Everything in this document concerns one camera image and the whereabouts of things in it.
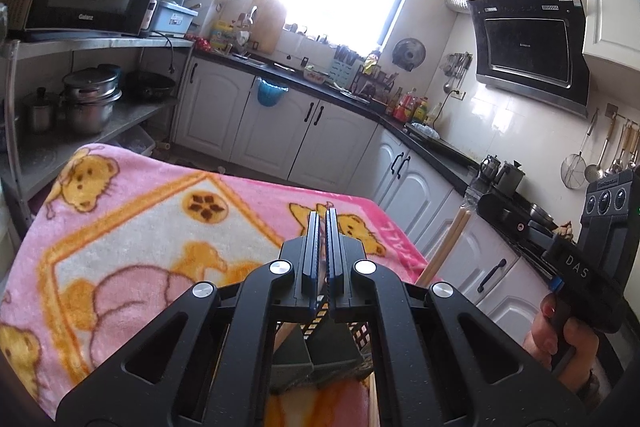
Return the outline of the person's right hand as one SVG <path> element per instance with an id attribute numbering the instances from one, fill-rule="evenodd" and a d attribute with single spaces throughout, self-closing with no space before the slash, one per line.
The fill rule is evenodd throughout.
<path id="1" fill-rule="evenodd" d="M 564 325 L 561 336 L 551 324 L 556 309 L 555 297 L 549 294 L 540 303 L 532 327 L 523 341 L 523 348 L 546 369 L 551 369 L 552 358 L 559 351 L 562 338 L 574 348 L 573 356 L 558 375 L 558 380 L 570 391 L 577 393 L 590 380 L 591 369 L 597 358 L 599 338 L 590 327 L 571 317 Z"/>

